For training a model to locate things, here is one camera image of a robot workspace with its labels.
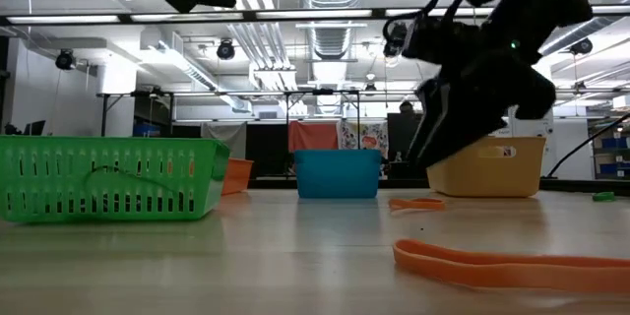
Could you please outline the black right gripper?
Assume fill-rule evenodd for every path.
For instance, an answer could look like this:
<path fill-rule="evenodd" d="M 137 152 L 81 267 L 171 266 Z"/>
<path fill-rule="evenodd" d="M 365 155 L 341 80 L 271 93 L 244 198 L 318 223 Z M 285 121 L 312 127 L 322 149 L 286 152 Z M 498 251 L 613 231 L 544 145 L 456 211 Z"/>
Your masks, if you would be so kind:
<path fill-rule="evenodd" d="M 423 114 L 407 158 L 419 167 L 504 128 L 510 106 L 520 118 L 545 115 L 555 89 L 533 68 L 538 50 L 555 29 L 593 16 L 589 0 L 500 0 L 481 25 L 473 26 L 453 19 L 462 1 L 455 0 L 440 19 L 420 11 L 402 50 L 406 58 L 440 67 L 415 91 Z"/>

